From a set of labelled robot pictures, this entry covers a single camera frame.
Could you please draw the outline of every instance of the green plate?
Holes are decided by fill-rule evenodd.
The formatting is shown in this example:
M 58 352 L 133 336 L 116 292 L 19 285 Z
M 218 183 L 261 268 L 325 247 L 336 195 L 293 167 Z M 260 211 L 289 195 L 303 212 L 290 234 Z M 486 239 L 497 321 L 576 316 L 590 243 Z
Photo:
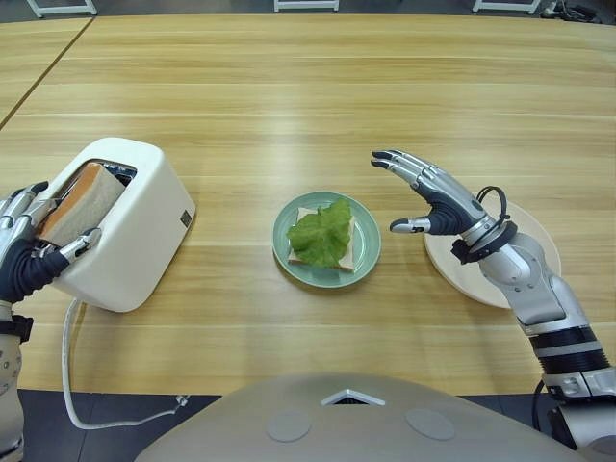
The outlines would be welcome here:
M 287 231 L 297 221 L 297 209 L 316 210 L 317 207 L 329 207 L 337 199 L 344 198 L 350 205 L 351 214 L 355 217 L 353 230 L 353 265 L 354 272 L 340 269 L 316 268 L 309 265 L 289 263 L 291 244 Z M 273 225 L 273 253 L 276 259 L 289 274 L 301 282 L 315 287 L 333 289 L 348 286 L 365 277 L 376 265 L 381 252 L 381 235 L 376 221 L 368 209 L 354 199 L 337 192 L 308 192 L 296 197 L 282 209 Z

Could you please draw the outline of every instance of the white cable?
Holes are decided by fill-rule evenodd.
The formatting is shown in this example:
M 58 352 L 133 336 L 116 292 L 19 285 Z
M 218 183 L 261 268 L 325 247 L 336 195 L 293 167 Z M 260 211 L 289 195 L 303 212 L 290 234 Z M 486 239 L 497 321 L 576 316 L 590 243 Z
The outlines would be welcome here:
M 77 308 L 81 304 L 82 301 L 78 300 L 77 298 L 73 298 L 73 301 L 70 302 L 70 305 L 68 305 L 68 309 L 66 310 L 66 317 L 64 318 L 64 329 L 62 332 L 62 391 L 64 393 L 64 403 L 66 404 L 66 412 L 68 413 L 68 417 L 77 428 L 81 428 L 82 430 L 99 430 L 101 428 L 111 428 L 113 426 L 137 426 L 145 424 L 146 422 L 153 421 L 154 419 L 158 419 L 159 417 L 173 415 L 180 407 L 186 405 L 190 395 L 180 395 L 176 397 L 178 403 L 173 409 L 159 412 L 158 414 L 143 419 L 142 421 L 109 422 L 103 424 L 81 422 L 79 420 L 79 417 L 77 417 L 75 407 L 73 406 L 73 400 L 70 395 L 70 376 L 68 370 L 68 359 L 70 353 L 70 328 L 73 324 L 73 318 L 75 317 Z

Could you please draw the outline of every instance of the bread slice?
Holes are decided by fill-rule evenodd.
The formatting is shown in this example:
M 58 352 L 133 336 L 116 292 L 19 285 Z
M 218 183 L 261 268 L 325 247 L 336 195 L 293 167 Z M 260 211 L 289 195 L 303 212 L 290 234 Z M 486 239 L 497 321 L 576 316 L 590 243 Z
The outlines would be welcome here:
M 299 207 L 297 209 L 297 221 L 300 221 L 306 215 L 315 214 L 316 212 L 317 212 L 316 210 L 304 209 L 303 207 Z M 346 253 L 343 256 L 343 258 L 341 258 L 338 261 L 338 265 L 334 267 L 338 270 L 345 270 L 345 271 L 351 271 L 351 272 L 355 270 L 355 266 L 353 265 L 353 234 L 355 234 L 353 232 L 354 230 L 355 230 L 355 217 L 351 217 L 350 223 L 348 224 L 348 234 L 350 236 L 350 239 L 348 240 L 348 245 L 346 246 Z M 291 253 L 289 254 L 289 262 L 290 263 L 304 263 L 299 259 L 297 255 L 295 255 L 293 248 L 291 248 Z
M 74 241 L 98 226 L 123 192 L 124 185 L 106 168 L 88 163 L 62 203 L 42 224 L 38 238 L 58 246 Z

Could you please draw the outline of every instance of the white plate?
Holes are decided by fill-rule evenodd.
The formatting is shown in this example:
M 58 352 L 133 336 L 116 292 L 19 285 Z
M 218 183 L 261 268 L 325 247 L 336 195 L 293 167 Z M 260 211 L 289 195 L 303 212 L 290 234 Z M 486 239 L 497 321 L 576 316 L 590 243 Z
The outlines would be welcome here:
M 501 213 L 501 202 L 496 196 L 488 195 L 483 200 L 483 208 L 492 216 Z M 518 225 L 518 231 L 537 240 L 546 253 L 546 262 L 554 274 L 560 275 L 560 256 L 552 238 L 543 226 L 531 214 L 507 201 L 507 214 Z M 460 261 L 451 253 L 451 245 L 457 236 L 423 236 L 425 249 L 436 269 L 462 294 L 487 305 L 509 308 L 509 303 L 502 292 L 488 282 L 479 270 L 479 264 L 460 265 Z

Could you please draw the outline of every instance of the label on toaster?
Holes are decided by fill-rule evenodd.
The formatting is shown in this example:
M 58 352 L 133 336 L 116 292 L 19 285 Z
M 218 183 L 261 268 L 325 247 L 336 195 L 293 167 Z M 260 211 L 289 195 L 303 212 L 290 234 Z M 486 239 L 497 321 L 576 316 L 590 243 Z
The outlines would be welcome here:
M 182 214 L 182 217 L 180 217 L 180 221 L 182 221 L 182 223 L 184 223 L 184 226 L 188 228 L 191 225 L 191 221 L 193 221 L 193 217 L 191 217 L 191 214 L 189 214 L 188 210 L 185 210 Z

